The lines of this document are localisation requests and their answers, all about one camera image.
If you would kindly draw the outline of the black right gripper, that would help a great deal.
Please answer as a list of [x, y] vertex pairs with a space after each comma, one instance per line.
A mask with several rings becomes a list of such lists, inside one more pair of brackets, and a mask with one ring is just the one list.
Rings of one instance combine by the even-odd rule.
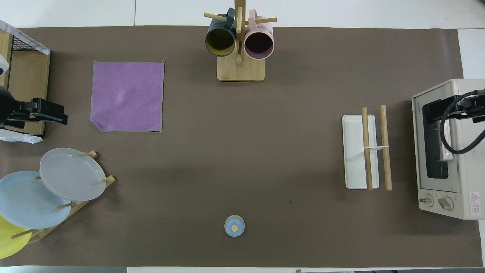
[[[473, 123], [485, 121], [485, 95], [484, 90], [473, 91], [472, 98], [465, 98], [452, 106], [446, 119], [470, 119]], [[446, 108], [456, 99], [449, 97], [443, 100], [425, 104], [423, 114], [428, 122], [438, 121], [444, 116]]]

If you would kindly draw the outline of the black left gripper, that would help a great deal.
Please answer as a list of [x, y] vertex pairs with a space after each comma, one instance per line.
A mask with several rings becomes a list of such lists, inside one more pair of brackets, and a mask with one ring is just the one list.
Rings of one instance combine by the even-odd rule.
[[7, 90], [0, 87], [0, 123], [8, 119], [8, 126], [24, 128], [25, 123], [56, 122], [68, 124], [68, 116], [64, 113], [64, 106], [33, 98], [29, 102], [17, 101]]

